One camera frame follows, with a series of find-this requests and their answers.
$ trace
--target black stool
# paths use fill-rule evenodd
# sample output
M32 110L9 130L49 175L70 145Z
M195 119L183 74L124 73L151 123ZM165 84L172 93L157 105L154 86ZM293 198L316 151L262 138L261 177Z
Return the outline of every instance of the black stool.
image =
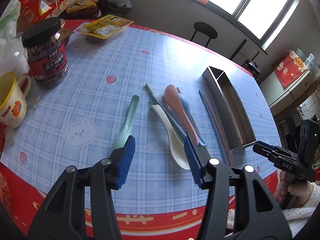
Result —
M211 40L214 40L218 37L218 34L216 32L216 30L210 26L207 23L203 23L203 22L196 22L193 25L194 29L195 29L195 33L193 33L192 38L190 41L193 40L193 38L195 37L197 32L201 32L205 35L207 35L209 37L207 44L205 45L205 47L208 47L208 44Z
M288 146L287 150L292 151L294 153L298 153L299 146L297 145L297 142L296 142L296 124L294 122L294 119L292 118L292 116L287 115L285 117L284 121L277 124L276 126L278 126L284 122L286 123L289 132L280 136L280 138L286 137L287 146Z

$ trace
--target mint green spoon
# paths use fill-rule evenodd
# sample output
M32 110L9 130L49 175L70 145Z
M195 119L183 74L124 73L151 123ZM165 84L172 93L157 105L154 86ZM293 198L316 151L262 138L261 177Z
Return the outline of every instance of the mint green spoon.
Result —
M117 138L113 142L113 145L111 146L111 149L109 151L110 154L113 152L113 150L122 148L125 145L125 142L127 141L128 136L132 135L131 128L132 128L134 114L137 111L139 99L140 97L138 95L133 95L133 97L131 98L127 118L125 120L122 130L120 131Z

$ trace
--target yellow mug rim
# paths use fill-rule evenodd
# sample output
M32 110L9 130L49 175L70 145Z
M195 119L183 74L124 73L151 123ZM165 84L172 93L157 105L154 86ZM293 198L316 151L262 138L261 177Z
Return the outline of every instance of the yellow mug rim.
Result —
M4 74L2 77L0 77L0 80L1 80L2 78L4 78L5 76L7 76L7 75L13 76L13 82L12 82L10 91L9 91L6 99L3 101L2 105L0 106L0 110L2 109L2 107L4 107L4 105L8 102L9 98L11 97L12 92L13 92L13 88L14 88L14 85L15 85L15 81L16 81L16 75L15 75L15 73L13 73L12 71Z

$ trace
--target yellow snack package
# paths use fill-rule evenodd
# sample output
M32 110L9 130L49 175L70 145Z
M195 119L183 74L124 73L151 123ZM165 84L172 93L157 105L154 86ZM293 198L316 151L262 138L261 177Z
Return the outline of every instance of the yellow snack package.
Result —
M89 32L80 32L100 39L106 39L131 23L133 21L108 14L92 23L85 24L84 28Z

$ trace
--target white tile wall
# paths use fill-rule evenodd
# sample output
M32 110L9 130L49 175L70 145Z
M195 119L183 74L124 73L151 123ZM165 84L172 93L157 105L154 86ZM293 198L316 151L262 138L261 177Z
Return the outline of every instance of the white tile wall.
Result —
M316 115L317 118L320 118L320 98L316 91L300 106L303 119L310 119L314 115Z

